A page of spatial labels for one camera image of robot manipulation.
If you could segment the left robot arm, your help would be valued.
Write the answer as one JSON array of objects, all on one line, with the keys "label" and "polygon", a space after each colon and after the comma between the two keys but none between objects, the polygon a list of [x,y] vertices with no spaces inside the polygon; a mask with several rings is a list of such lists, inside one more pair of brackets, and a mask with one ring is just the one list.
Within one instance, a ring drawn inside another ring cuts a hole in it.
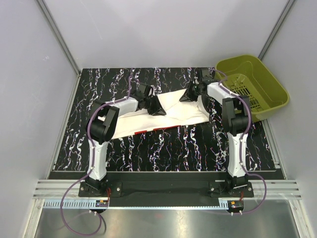
[{"label": "left robot arm", "polygon": [[154,87],[144,83],[139,84],[128,96],[114,102],[93,102],[86,125],[90,150],[85,183],[95,196],[102,196],[107,190],[107,147],[114,136],[118,118],[141,109],[147,110],[151,116],[166,115],[158,96],[154,93]]}]

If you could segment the white t shirt red print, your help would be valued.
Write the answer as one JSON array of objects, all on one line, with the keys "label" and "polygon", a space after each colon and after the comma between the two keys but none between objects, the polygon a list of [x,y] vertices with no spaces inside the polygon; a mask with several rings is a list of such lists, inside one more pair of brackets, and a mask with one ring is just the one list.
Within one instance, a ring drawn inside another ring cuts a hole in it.
[{"label": "white t shirt red print", "polygon": [[120,115],[113,139],[134,135],[137,132],[208,122],[209,116],[201,101],[179,101],[184,92],[183,89],[158,95],[159,102],[166,112],[164,116],[151,116],[146,109]]}]

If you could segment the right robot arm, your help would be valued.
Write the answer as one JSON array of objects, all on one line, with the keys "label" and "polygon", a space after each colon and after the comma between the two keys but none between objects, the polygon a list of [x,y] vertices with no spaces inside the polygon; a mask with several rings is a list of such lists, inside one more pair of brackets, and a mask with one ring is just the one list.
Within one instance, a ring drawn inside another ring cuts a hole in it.
[{"label": "right robot arm", "polygon": [[197,80],[189,83],[179,101],[203,104],[203,98],[209,97],[222,105],[221,118],[223,129],[228,136],[229,162],[225,181],[212,193],[227,193],[234,197],[246,190],[248,186],[246,145],[252,122],[250,99],[246,95],[240,96],[223,86],[222,82],[215,79],[216,72],[215,68],[197,69]]}]

